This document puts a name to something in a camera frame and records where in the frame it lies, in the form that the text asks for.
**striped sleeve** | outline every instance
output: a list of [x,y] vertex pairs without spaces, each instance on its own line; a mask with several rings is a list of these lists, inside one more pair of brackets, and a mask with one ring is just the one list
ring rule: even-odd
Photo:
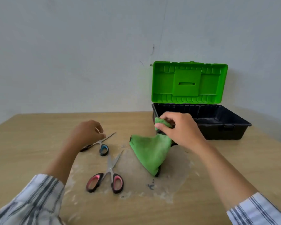
[[64,185],[38,174],[9,204],[0,209],[0,224],[62,224],[59,218]]
[[281,212],[261,193],[227,211],[234,225],[281,225]]

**forearm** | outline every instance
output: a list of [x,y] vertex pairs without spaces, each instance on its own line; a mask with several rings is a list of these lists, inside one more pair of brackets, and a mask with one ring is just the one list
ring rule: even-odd
[[198,154],[226,210],[240,204],[258,190],[213,146],[205,144]]
[[53,176],[65,185],[68,180],[71,167],[79,152],[79,149],[75,147],[76,146],[65,145],[43,174]]

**toolbox latch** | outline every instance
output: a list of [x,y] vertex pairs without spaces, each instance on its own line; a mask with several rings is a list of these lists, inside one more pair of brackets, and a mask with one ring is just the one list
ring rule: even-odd
[[219,131],[233,131],[235,128],[235,125],[230,125],[230,124],[225,124],[225,125],[220,125],[218,127]]

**blue handle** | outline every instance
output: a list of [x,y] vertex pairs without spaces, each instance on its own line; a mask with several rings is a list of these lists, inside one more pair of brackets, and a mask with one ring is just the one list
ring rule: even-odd
[[102,144],[101,148],[99,149],[100,155],[101,155],[101,156],[105,156],[105,155],[108,154],[108,152],[109,152],[108,146],[105,145],[105,144]]

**white wall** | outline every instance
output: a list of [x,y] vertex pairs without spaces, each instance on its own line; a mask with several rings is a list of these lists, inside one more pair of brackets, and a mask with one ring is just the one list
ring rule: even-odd
[[149,111],[156,60],[228,64],[222,104],[281,141],[281,0],[0,0],[0,123]]

